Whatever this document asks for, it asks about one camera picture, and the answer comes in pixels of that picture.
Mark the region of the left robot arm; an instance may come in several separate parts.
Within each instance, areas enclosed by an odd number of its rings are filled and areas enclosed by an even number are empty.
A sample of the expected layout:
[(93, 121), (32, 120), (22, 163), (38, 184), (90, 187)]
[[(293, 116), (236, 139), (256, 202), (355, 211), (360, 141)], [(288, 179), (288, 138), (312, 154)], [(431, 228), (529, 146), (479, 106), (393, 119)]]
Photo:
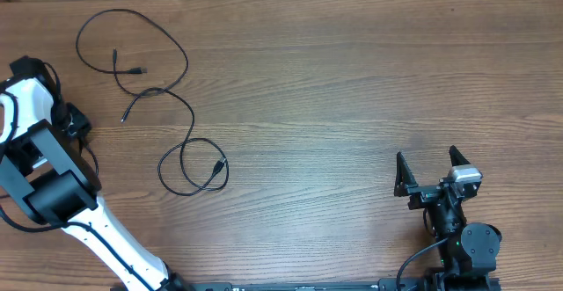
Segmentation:
[(33, 233), (62, 230), (81, 241), (121, 280), (123, 290), (188, 290), (190, 285), (147, 251), (100, 194), (98, 166), (81, 156), (91, 123), (65, 102), (54, 68), (23, 56), (1, 83), (1, 186)]

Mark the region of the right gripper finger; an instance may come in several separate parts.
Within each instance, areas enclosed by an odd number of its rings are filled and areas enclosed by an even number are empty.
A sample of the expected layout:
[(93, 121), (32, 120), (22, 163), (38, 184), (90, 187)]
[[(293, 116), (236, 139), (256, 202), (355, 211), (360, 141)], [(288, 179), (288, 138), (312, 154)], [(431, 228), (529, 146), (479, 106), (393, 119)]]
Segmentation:
[(468, 165), (470, 161), (466, 159), (463, 154), (455, 145), (451, 145), (449, 148), (450, 161), (452, 166)]
[(394, 186), (394, 195), (397, 197), (407, 196), (410, 191), (418, 186), (418, 183), (409, 168), (403, 153), (400, 151), (396, 155), (397, 170)]

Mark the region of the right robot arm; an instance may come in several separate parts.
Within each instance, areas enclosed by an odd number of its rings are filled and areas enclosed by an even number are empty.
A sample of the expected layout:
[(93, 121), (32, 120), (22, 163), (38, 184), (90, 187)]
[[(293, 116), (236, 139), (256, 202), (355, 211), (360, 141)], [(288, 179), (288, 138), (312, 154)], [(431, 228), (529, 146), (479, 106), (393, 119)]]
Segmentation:
[[(493, 225), (472, 222), (464, 215), (462, 203), (475, 197), (483, 174), (456, 146), (449, 148), (451, 167), (436, 185), (421, 186), (416, 181), (404, 155), (396, 155), (396, 197), (407, 197), (411, 210), (423, 211), (425, 230), (435, 242), (410, 256), (398, 269), (396, 290), (500, 290), (497, 279), (489, 277), (496, 270), (502, 234)], [(429, 268), (422, 277), (404, 281), (403, 273), (414, 260), (437, 249), (441, 265)]]

